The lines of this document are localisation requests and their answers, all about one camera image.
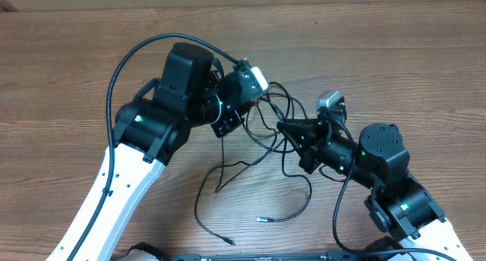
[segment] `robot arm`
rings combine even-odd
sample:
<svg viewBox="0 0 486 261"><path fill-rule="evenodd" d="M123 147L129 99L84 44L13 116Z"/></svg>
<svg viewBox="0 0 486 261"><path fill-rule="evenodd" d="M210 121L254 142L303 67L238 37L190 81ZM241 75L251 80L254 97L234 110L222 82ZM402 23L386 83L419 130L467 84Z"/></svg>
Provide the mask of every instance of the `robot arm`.
<svg viewBox="0 0 486 261"><path fill-rule="evenodd" d="M178 33L167 36L187 38ZM131 53L155 39L142 42ZM115 167L111 172L114 177L109 191L105 188L110 160L107 149L93 187L48 260L108 260L137 204L162 174L174 152L187 142L191 128L210 124L217 137L224 137L241 124L242 116L255 99L268 91L269 85L260 70L250 66L246 59L232 61L235 62L234 71L225 76L219 60L211 52L188 43L174 45L162 77L151 80L132 102L118 110L112 131ZM152 89L152 99L145 99L144 96ZM402 145L398 128L372 124L361 132L359 142L355 144L341 137L346 118L344 98L339 92L329 92L317 101L316 119L283 120L277 128L301 156L299 165L308 174L324 163L369 188L372 194L364 204L374 224L382 232L390 233L393 238L390 241L398 241L402 247L412 249L436 250L457 260L472 260L443 210L409 173L409 153ZM107 197L96 221L81 246L74 250L79 241L83 241L80 237L85 229L88 230L88 222L102 196ZM316 258L333 257L348 261L358 258L394 261L438 259L435 255L409 249L409 254L397 254L400 245L395 242L366 251L330 251ZM383 254L383 250L391 249L395 250L388 255ZM381 251L379 255L370 253L376 250ZM232 258L218 256L210 259Z"/></svg>
<svg viewBox="0 0 486 261"><path fill-rule="evenodd" d="M371 124L363 129L359 142L353 144L341 136L346 119L344 97L332 91L317 100L316 119L284 120L277 128L300 155L299 166L308 174L323 163L342 175L351 175L352 180L370 189L372 194L364 204L371 219L402 247L435 250L457 260L472 260L444 211L407 169L410 155L402 144L398 127ZM440 258L419 252L410 255L416 260ZM377 256L380 259L376 260L406 258L393 256Z"/></svg>
<svg viewBox="0 0 486 261"><path fill-rule="evenodd" d="M218 71L211 71L212 66ZM138 203L187 142L192 127L211 124L223 137L241 124L268 82L246 59L223 75L219 61L200 46L176 43L160 79L151 80L123 105L115 118L114 177L99 215L74 260L108 260ZM153 91L151 100L144 96ZM49 256L67 260L80 240L105 190L109 149L96 180L71 227Z"/></svg>

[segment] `wire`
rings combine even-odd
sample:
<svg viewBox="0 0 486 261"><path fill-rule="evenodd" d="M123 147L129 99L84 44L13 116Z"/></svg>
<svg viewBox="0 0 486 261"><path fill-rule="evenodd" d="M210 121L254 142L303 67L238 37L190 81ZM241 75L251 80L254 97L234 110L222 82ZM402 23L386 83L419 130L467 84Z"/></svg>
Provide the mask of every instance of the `wire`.
<svg viewBox="0 0 486 261"><path fill-rule="evenodd" d="M339 196L338 196L337 201L336 201L336 206L334 207L333 236L334 236L334 240L336 241L336 244L338 244L338 246L340 248L342 248L343 250L345 250L349 253L356 254L358 256L377 256L377 255L394 254L394 253L396 253L396 254L399 254L399 253L429 253L429 254L434 254L435 256L439 256L439 257L448 259L450 261L456 261L454 258L452 258L452 257L450 257L450 256L448 256L444 253L438 252L436 250L421 249L421 248L403 248L403 249L396 249L396 250L381 250L381 251L367 252L367 251L363 251L363 250L349 249L348 247L346 247L344 244L341 243L341 241L339 240L339 238L337 236L337 215L338 215L338 212L339 212L339 206L341 205L342 197L344 196L344 192L346 191L348 183L351 180L352 173L355 169L355 155L357 154L357 152L356 152L356 143L352 139L352 136L349 133L348 128L346 128L346 126L341 121L338 121L333 117L329 117L328 121L333 121L334 123L336 123L337 125L339 125L342 128L342 130L344 131L344 133L348 137L349 142L351 143L351 150L352 150L351 168L349 169L348 176L346 177L344 184L342 185L341 191L339 192Z"/></svg>
<svg viewBox="0 0 486 261"><path fill-rule="evenodd" d="M273 143L272 143L272 146L275 144L276 142L276 136L273 140ZM224 154L224 144L223 144L223 141L221 142L222 145L221 145L221 152L222 154ZM207 228L199 219L199 217L197 216L197 204L199 203L199 198L200 198L200 194L204 188L204 185L206 183L206 180L208 179L209 176L211 176L211 174L218 168L221 168L221 169L224 169L224 167L232 167L232 166L237 166L238 164L244 164L246 165L246 167L244 167L240 172L238 172L236 175L234 175L232 178L230 178L227 182L225 182L222 186L220 186L221 184L221 180L222 180L222 176L223 176L223 171L221 171L221 176L219 177L219 183L218 183L218 186L216 187L216 189L214 190L215 193L221 191L229 182L231 182L232 180L234 180L236 177L238 177L240 174L242 174L244 171L246 171L247 169L249 169L251 166L253 165L256 165L258 164L259 162L261 162L262 160L264 160L269 154L271 154L271 150L270 151L267 151L263 156L261 156L260 158L256 159L255 161L253 161L252 163L247 163L247 162L243 162L243 161L239 161L239 162L236 162L232 165L225 165L224 163L224 155L222 156L222 164L221 165L218 165L218 166L215 166L213 168L211 168L207 174L206 174L206 177L204 177L203 179L203 182L201 183L200 187L199 187L199 191L197 192L197 196L196 196L196 200L194 202L194 217L196 219L196 222L199 224L199 226L207 231L208 233L210 233L211 235L214 235L215 237L218 237L220 239L222 239L223 241L225 241L226 243L230 244L230 245L235 245L235 242L227 237L223 237L213 231L211 231L209 228Z"/></svg>
<svg viewBox="0 0 486 261"><path fill-rule="evenodd" d="M311 201L311 198L312 198L312 184L309 181L309 179L306 176L304 176L304 175L289 175L289 174L286 173L286 171L284 169L285 168L285 160L286 160L286 152L285 152L286 149L287 149L287 139L285 139L285 141L283 143L282 173L287 178L304 178L305 181L307 181L307 183L309 184L309 197L307 198L307 202L305 203L305 205L298 212L296 212L295 214L293 214L291 216L288 216L288 217L286 217L284 219L258 218L258 221L261 221L261 219L267 219L266 221L262 221L262 222L284 222L284 221L287 221L287 220L296 218L298 215L300 215L300 214L302 214L304 212L305 208L307 208L307 206L309 205L309 203Z"/></svg>
<svg viewBox="0 0 486 261"><path fill-rule="evenodd" d="M325 166L325 165L323 165L323 166L319 167L319 173L320 173L320 174L321 174L323 177L325 177L325 178L327 178L327 179L330 179L331 181L336 181L336 182L344 182L344 181L346 180L345 178L344 178L344 179L342 179L342 180L338 180L338 179L335 179L335 178L333 178L333 177L330 177L330 176L328 176L328 175L324 174L324 173L323 173L323 171L322 171L322 168L324 168L324 167L326 167L326 166Z"/></svg>
<svg viewBox="0 0 486 261"><path fill-rule="evenodd" d="M246 122L246 125L245 123L241 124L242 127L245 129L245 132L248 134L248 136L255 142L255 143L259 143L259 145L261 145L263 148L265 148L267 151L260 157L258 158L257 160L255 160L254 162L252 163L247 163L247 162L243 162L243 161L239 161L239 162L236 162L235 164L233 165L225 165L225 155L224 155L224 141L222 140L221 141L221 153L222 153L222 164L221 165L218 165L212 169L210 169L206 175L206 177L203 179L203 182L199 188L199 191L197 193L197 196L196 196L196 200L195 200L195 203L194 203L194 217L196 218L196 221L197 223L199 224L199 226L202 227L202 229L204 229L205 231L207 231L208 233L214 235L215 237L218 237L220 239L222 239L223 241L225 241L226 243L228 244L231 244L231 245L234 245L234 241L232 241L231 239L227 238L227 237L223 237L219 234L216 234L214 233L213 231L209 230L206 226L204 226L204 224L200 221L199 217L197 216L197 204L199 202L199 199L200 199L200 194L204 188L204 185L208 179L208 177L218 168L221 168L222 171L221 171L221 174L219 176L219 182L218 182L218 185L216 186L216 189L214 190L215 193L218 193L220 192L226 185L228 185L231 181L235 180L239 175L241 175L243 172L245 172L246 170L248 170L251 166L253 165L256 165L257 163L261 162L265 157L267 157L269 154L271 153L282 153L282 173L284 174L284 176L286 177L289 177L289 178L294 178L294 177L300 177L300 178L304 178L308 185L309 185L309 197L307 199L307 202L306 204L298 211L296 212L295 214L291 215L291 216L288 216L284 219L269 219L269 218L259 218L259 219L268 219L267 222L284 222L284 221L287 221L287 220L290 220L290 219L293 219L295 217L297 217L298 215L300 215L302 212L304 212L304 210L307 208L308 204L310 203L311 201L311 197L312 197L312 185L311 185L311 182L304 176L304 175L288 175L286 174L285 172L285 168L284 168L284 161L285 161L285 154L286 153L291 153L293 152L294 150L290 150L290 151L287 151L286 150L286 144L287 144L287 141L286 139L282 139L277 145L276 145L276 141L277 141L277 136L278 136L278 132L276 131L275 128L271 128L267 125L267 123L265 122L265 119L263 117L263 113L262 111L260 110L260 107L259 107L259 101L265 101L267 103L269 103L270 107L272 108L272 110L274 111L274 113L276 114L276 116L282 120L284 118L287 118L289 116L289 113L290 113L290 108L292 108L292 119L295 117L295 107L294 107L294 104L293 102L294 101L297 101L297 103L301 106L301 109L302 111L304 112L304 115L305 117L307 117L307 115L305 114L305 109L304 107L301 105L301 103L296 99L296 98L293 98L289 95L289 92L285 89L284 86L282 86L281 84L279 83L275 83L275 82L270 82L271 84L275 84L277 85L279 88L281 88L285 95L284 94L281 94L281 93L268 93L267 94L267 98L259 98L256 102L255 102L255 107L257 107L258 109L258 112L260 114L260 118L262 120L262 123L264 124L265 128L269 131L273 131L273 142L270 146L265 146L264 144L262 144L260 141L256 140L251 131L249 130L248 128L248 115L249 115L249 111L247 113L247 119L245 120ZM271 101L270 99L270 95L273 95L273 94L276 94L277 96L280 96L280 97L285 97L287 98L287 110L286 110L286 113L283 114L282 110L275 104ZM282 143L284 143L284 149L283 151L279 151L277 150L280 145L282 145ZM237 164L245 164L246 167L244 167L242 170L240 170L238 173L236 173L235 175L233 175L230 179L227 180L227 182L225 182L223 185L221 185L221 182L222 182L222 177L224 175L224 168L228 168L228 167L232 167L232 166L236 166Z"/></svg>
<svg viewBox="0 0 486 261"><path fill-rule="evenodd" d="M197 42L197 43L199 43L203 46L206 46L209 49L212 49L214 52L221 54L221 56L223 56L224 58L227 58L231 62L238 64L238 60L229 56L226 52L218 49L217 47L209 44L206 41L203 41L203 40L198 39L194 36L190 36L190 35L183 34L183 33L164 33L164 34L159 34L157 36L150 37L149 39L146 39L143 42L136 45L121 60L120 64L118 64L118 67L115 69L115 72L113 73L112 79L111 79L109 86L108 86L108 92L106 94L106 130L108 132L108 144L109 144L109 170L108 170L108 177L106 179L106 185L105 185L105 188L103 189L103 194L101 195L101 198L99 199L98 205L96 206L96 209L95 209L93 215L91 216L90 221L88 222L86 228L83 231L83 234L80 236L80 238L77 241L76 245L74 246L73 250L69 254L68 261L73 260L73 258L76 256L77 252L81 248L81 245L83 244L87 235L90 233L91 228L94 225L94 222L96 221L99 213L101 212L101 208L103 207L103 204L105 203L106 197L109 194L109 189L110 189L111 184L112 184L113 173L114 173L114 170L115 170L115 143L114 143L114 139L113 139L113 128L112 128L112 94L113 94L113 88L115 86L116 80L118 79L118 75L120 74L120 71L122 71L122 68L125 66L127 61L139 49L143 48L147 44L150 44L154 41L157 41L157 40L160 40L160 39L166 39L166 38L173 38L173 37L188 39L190 41Z"/></svg>

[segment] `cable plug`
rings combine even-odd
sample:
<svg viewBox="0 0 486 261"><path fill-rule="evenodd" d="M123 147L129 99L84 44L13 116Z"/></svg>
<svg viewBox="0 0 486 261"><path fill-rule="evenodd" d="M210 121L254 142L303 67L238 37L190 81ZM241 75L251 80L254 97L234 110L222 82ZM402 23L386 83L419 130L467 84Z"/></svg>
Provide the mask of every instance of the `cable plug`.
<svg viewBox="0 0 486 261"><path fill-rule="evenodd" d="M257 217L257 221L258 222L265 222L265 223L268 223L268 222L272 222L273 220L272 219L269 219L269 218L266 218L266 217Z"/></svg>
<svg viewBox="0 0 486 261"><path fill-rule="evenodd" d="M235 242L227 237L221 237L221 239L223 239L226 243L232 245L232 246L235 246Z"/></svg>

